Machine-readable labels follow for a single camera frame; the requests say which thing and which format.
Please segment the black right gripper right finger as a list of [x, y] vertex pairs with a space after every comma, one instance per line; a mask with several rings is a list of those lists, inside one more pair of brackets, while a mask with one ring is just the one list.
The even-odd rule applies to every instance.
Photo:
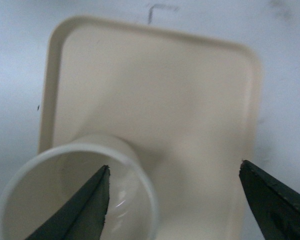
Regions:
[[300, 194], [248, 160], [239, 178], [249, 208], [266, 240], [300, 240]]

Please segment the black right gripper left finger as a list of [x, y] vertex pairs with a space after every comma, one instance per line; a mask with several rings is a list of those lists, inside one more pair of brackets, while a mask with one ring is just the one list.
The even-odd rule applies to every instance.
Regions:
[[99, 240], [110, 201], [110, 167], [103, 165], [28, 240]]

